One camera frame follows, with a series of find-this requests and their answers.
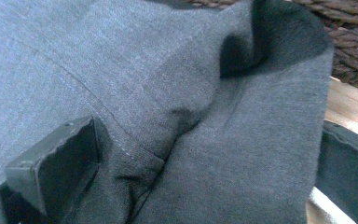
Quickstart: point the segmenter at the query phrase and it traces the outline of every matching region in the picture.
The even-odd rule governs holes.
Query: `garment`
[[[93,115],[101,166],[67,222],[305,223],[332,57],[283,1],[0,2],[0,182]]]

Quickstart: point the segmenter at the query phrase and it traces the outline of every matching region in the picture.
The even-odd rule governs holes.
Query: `clothing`
[[[72,223],[305,223],[333,47],[305,8],[0,2],[3,166],[93,115]]]

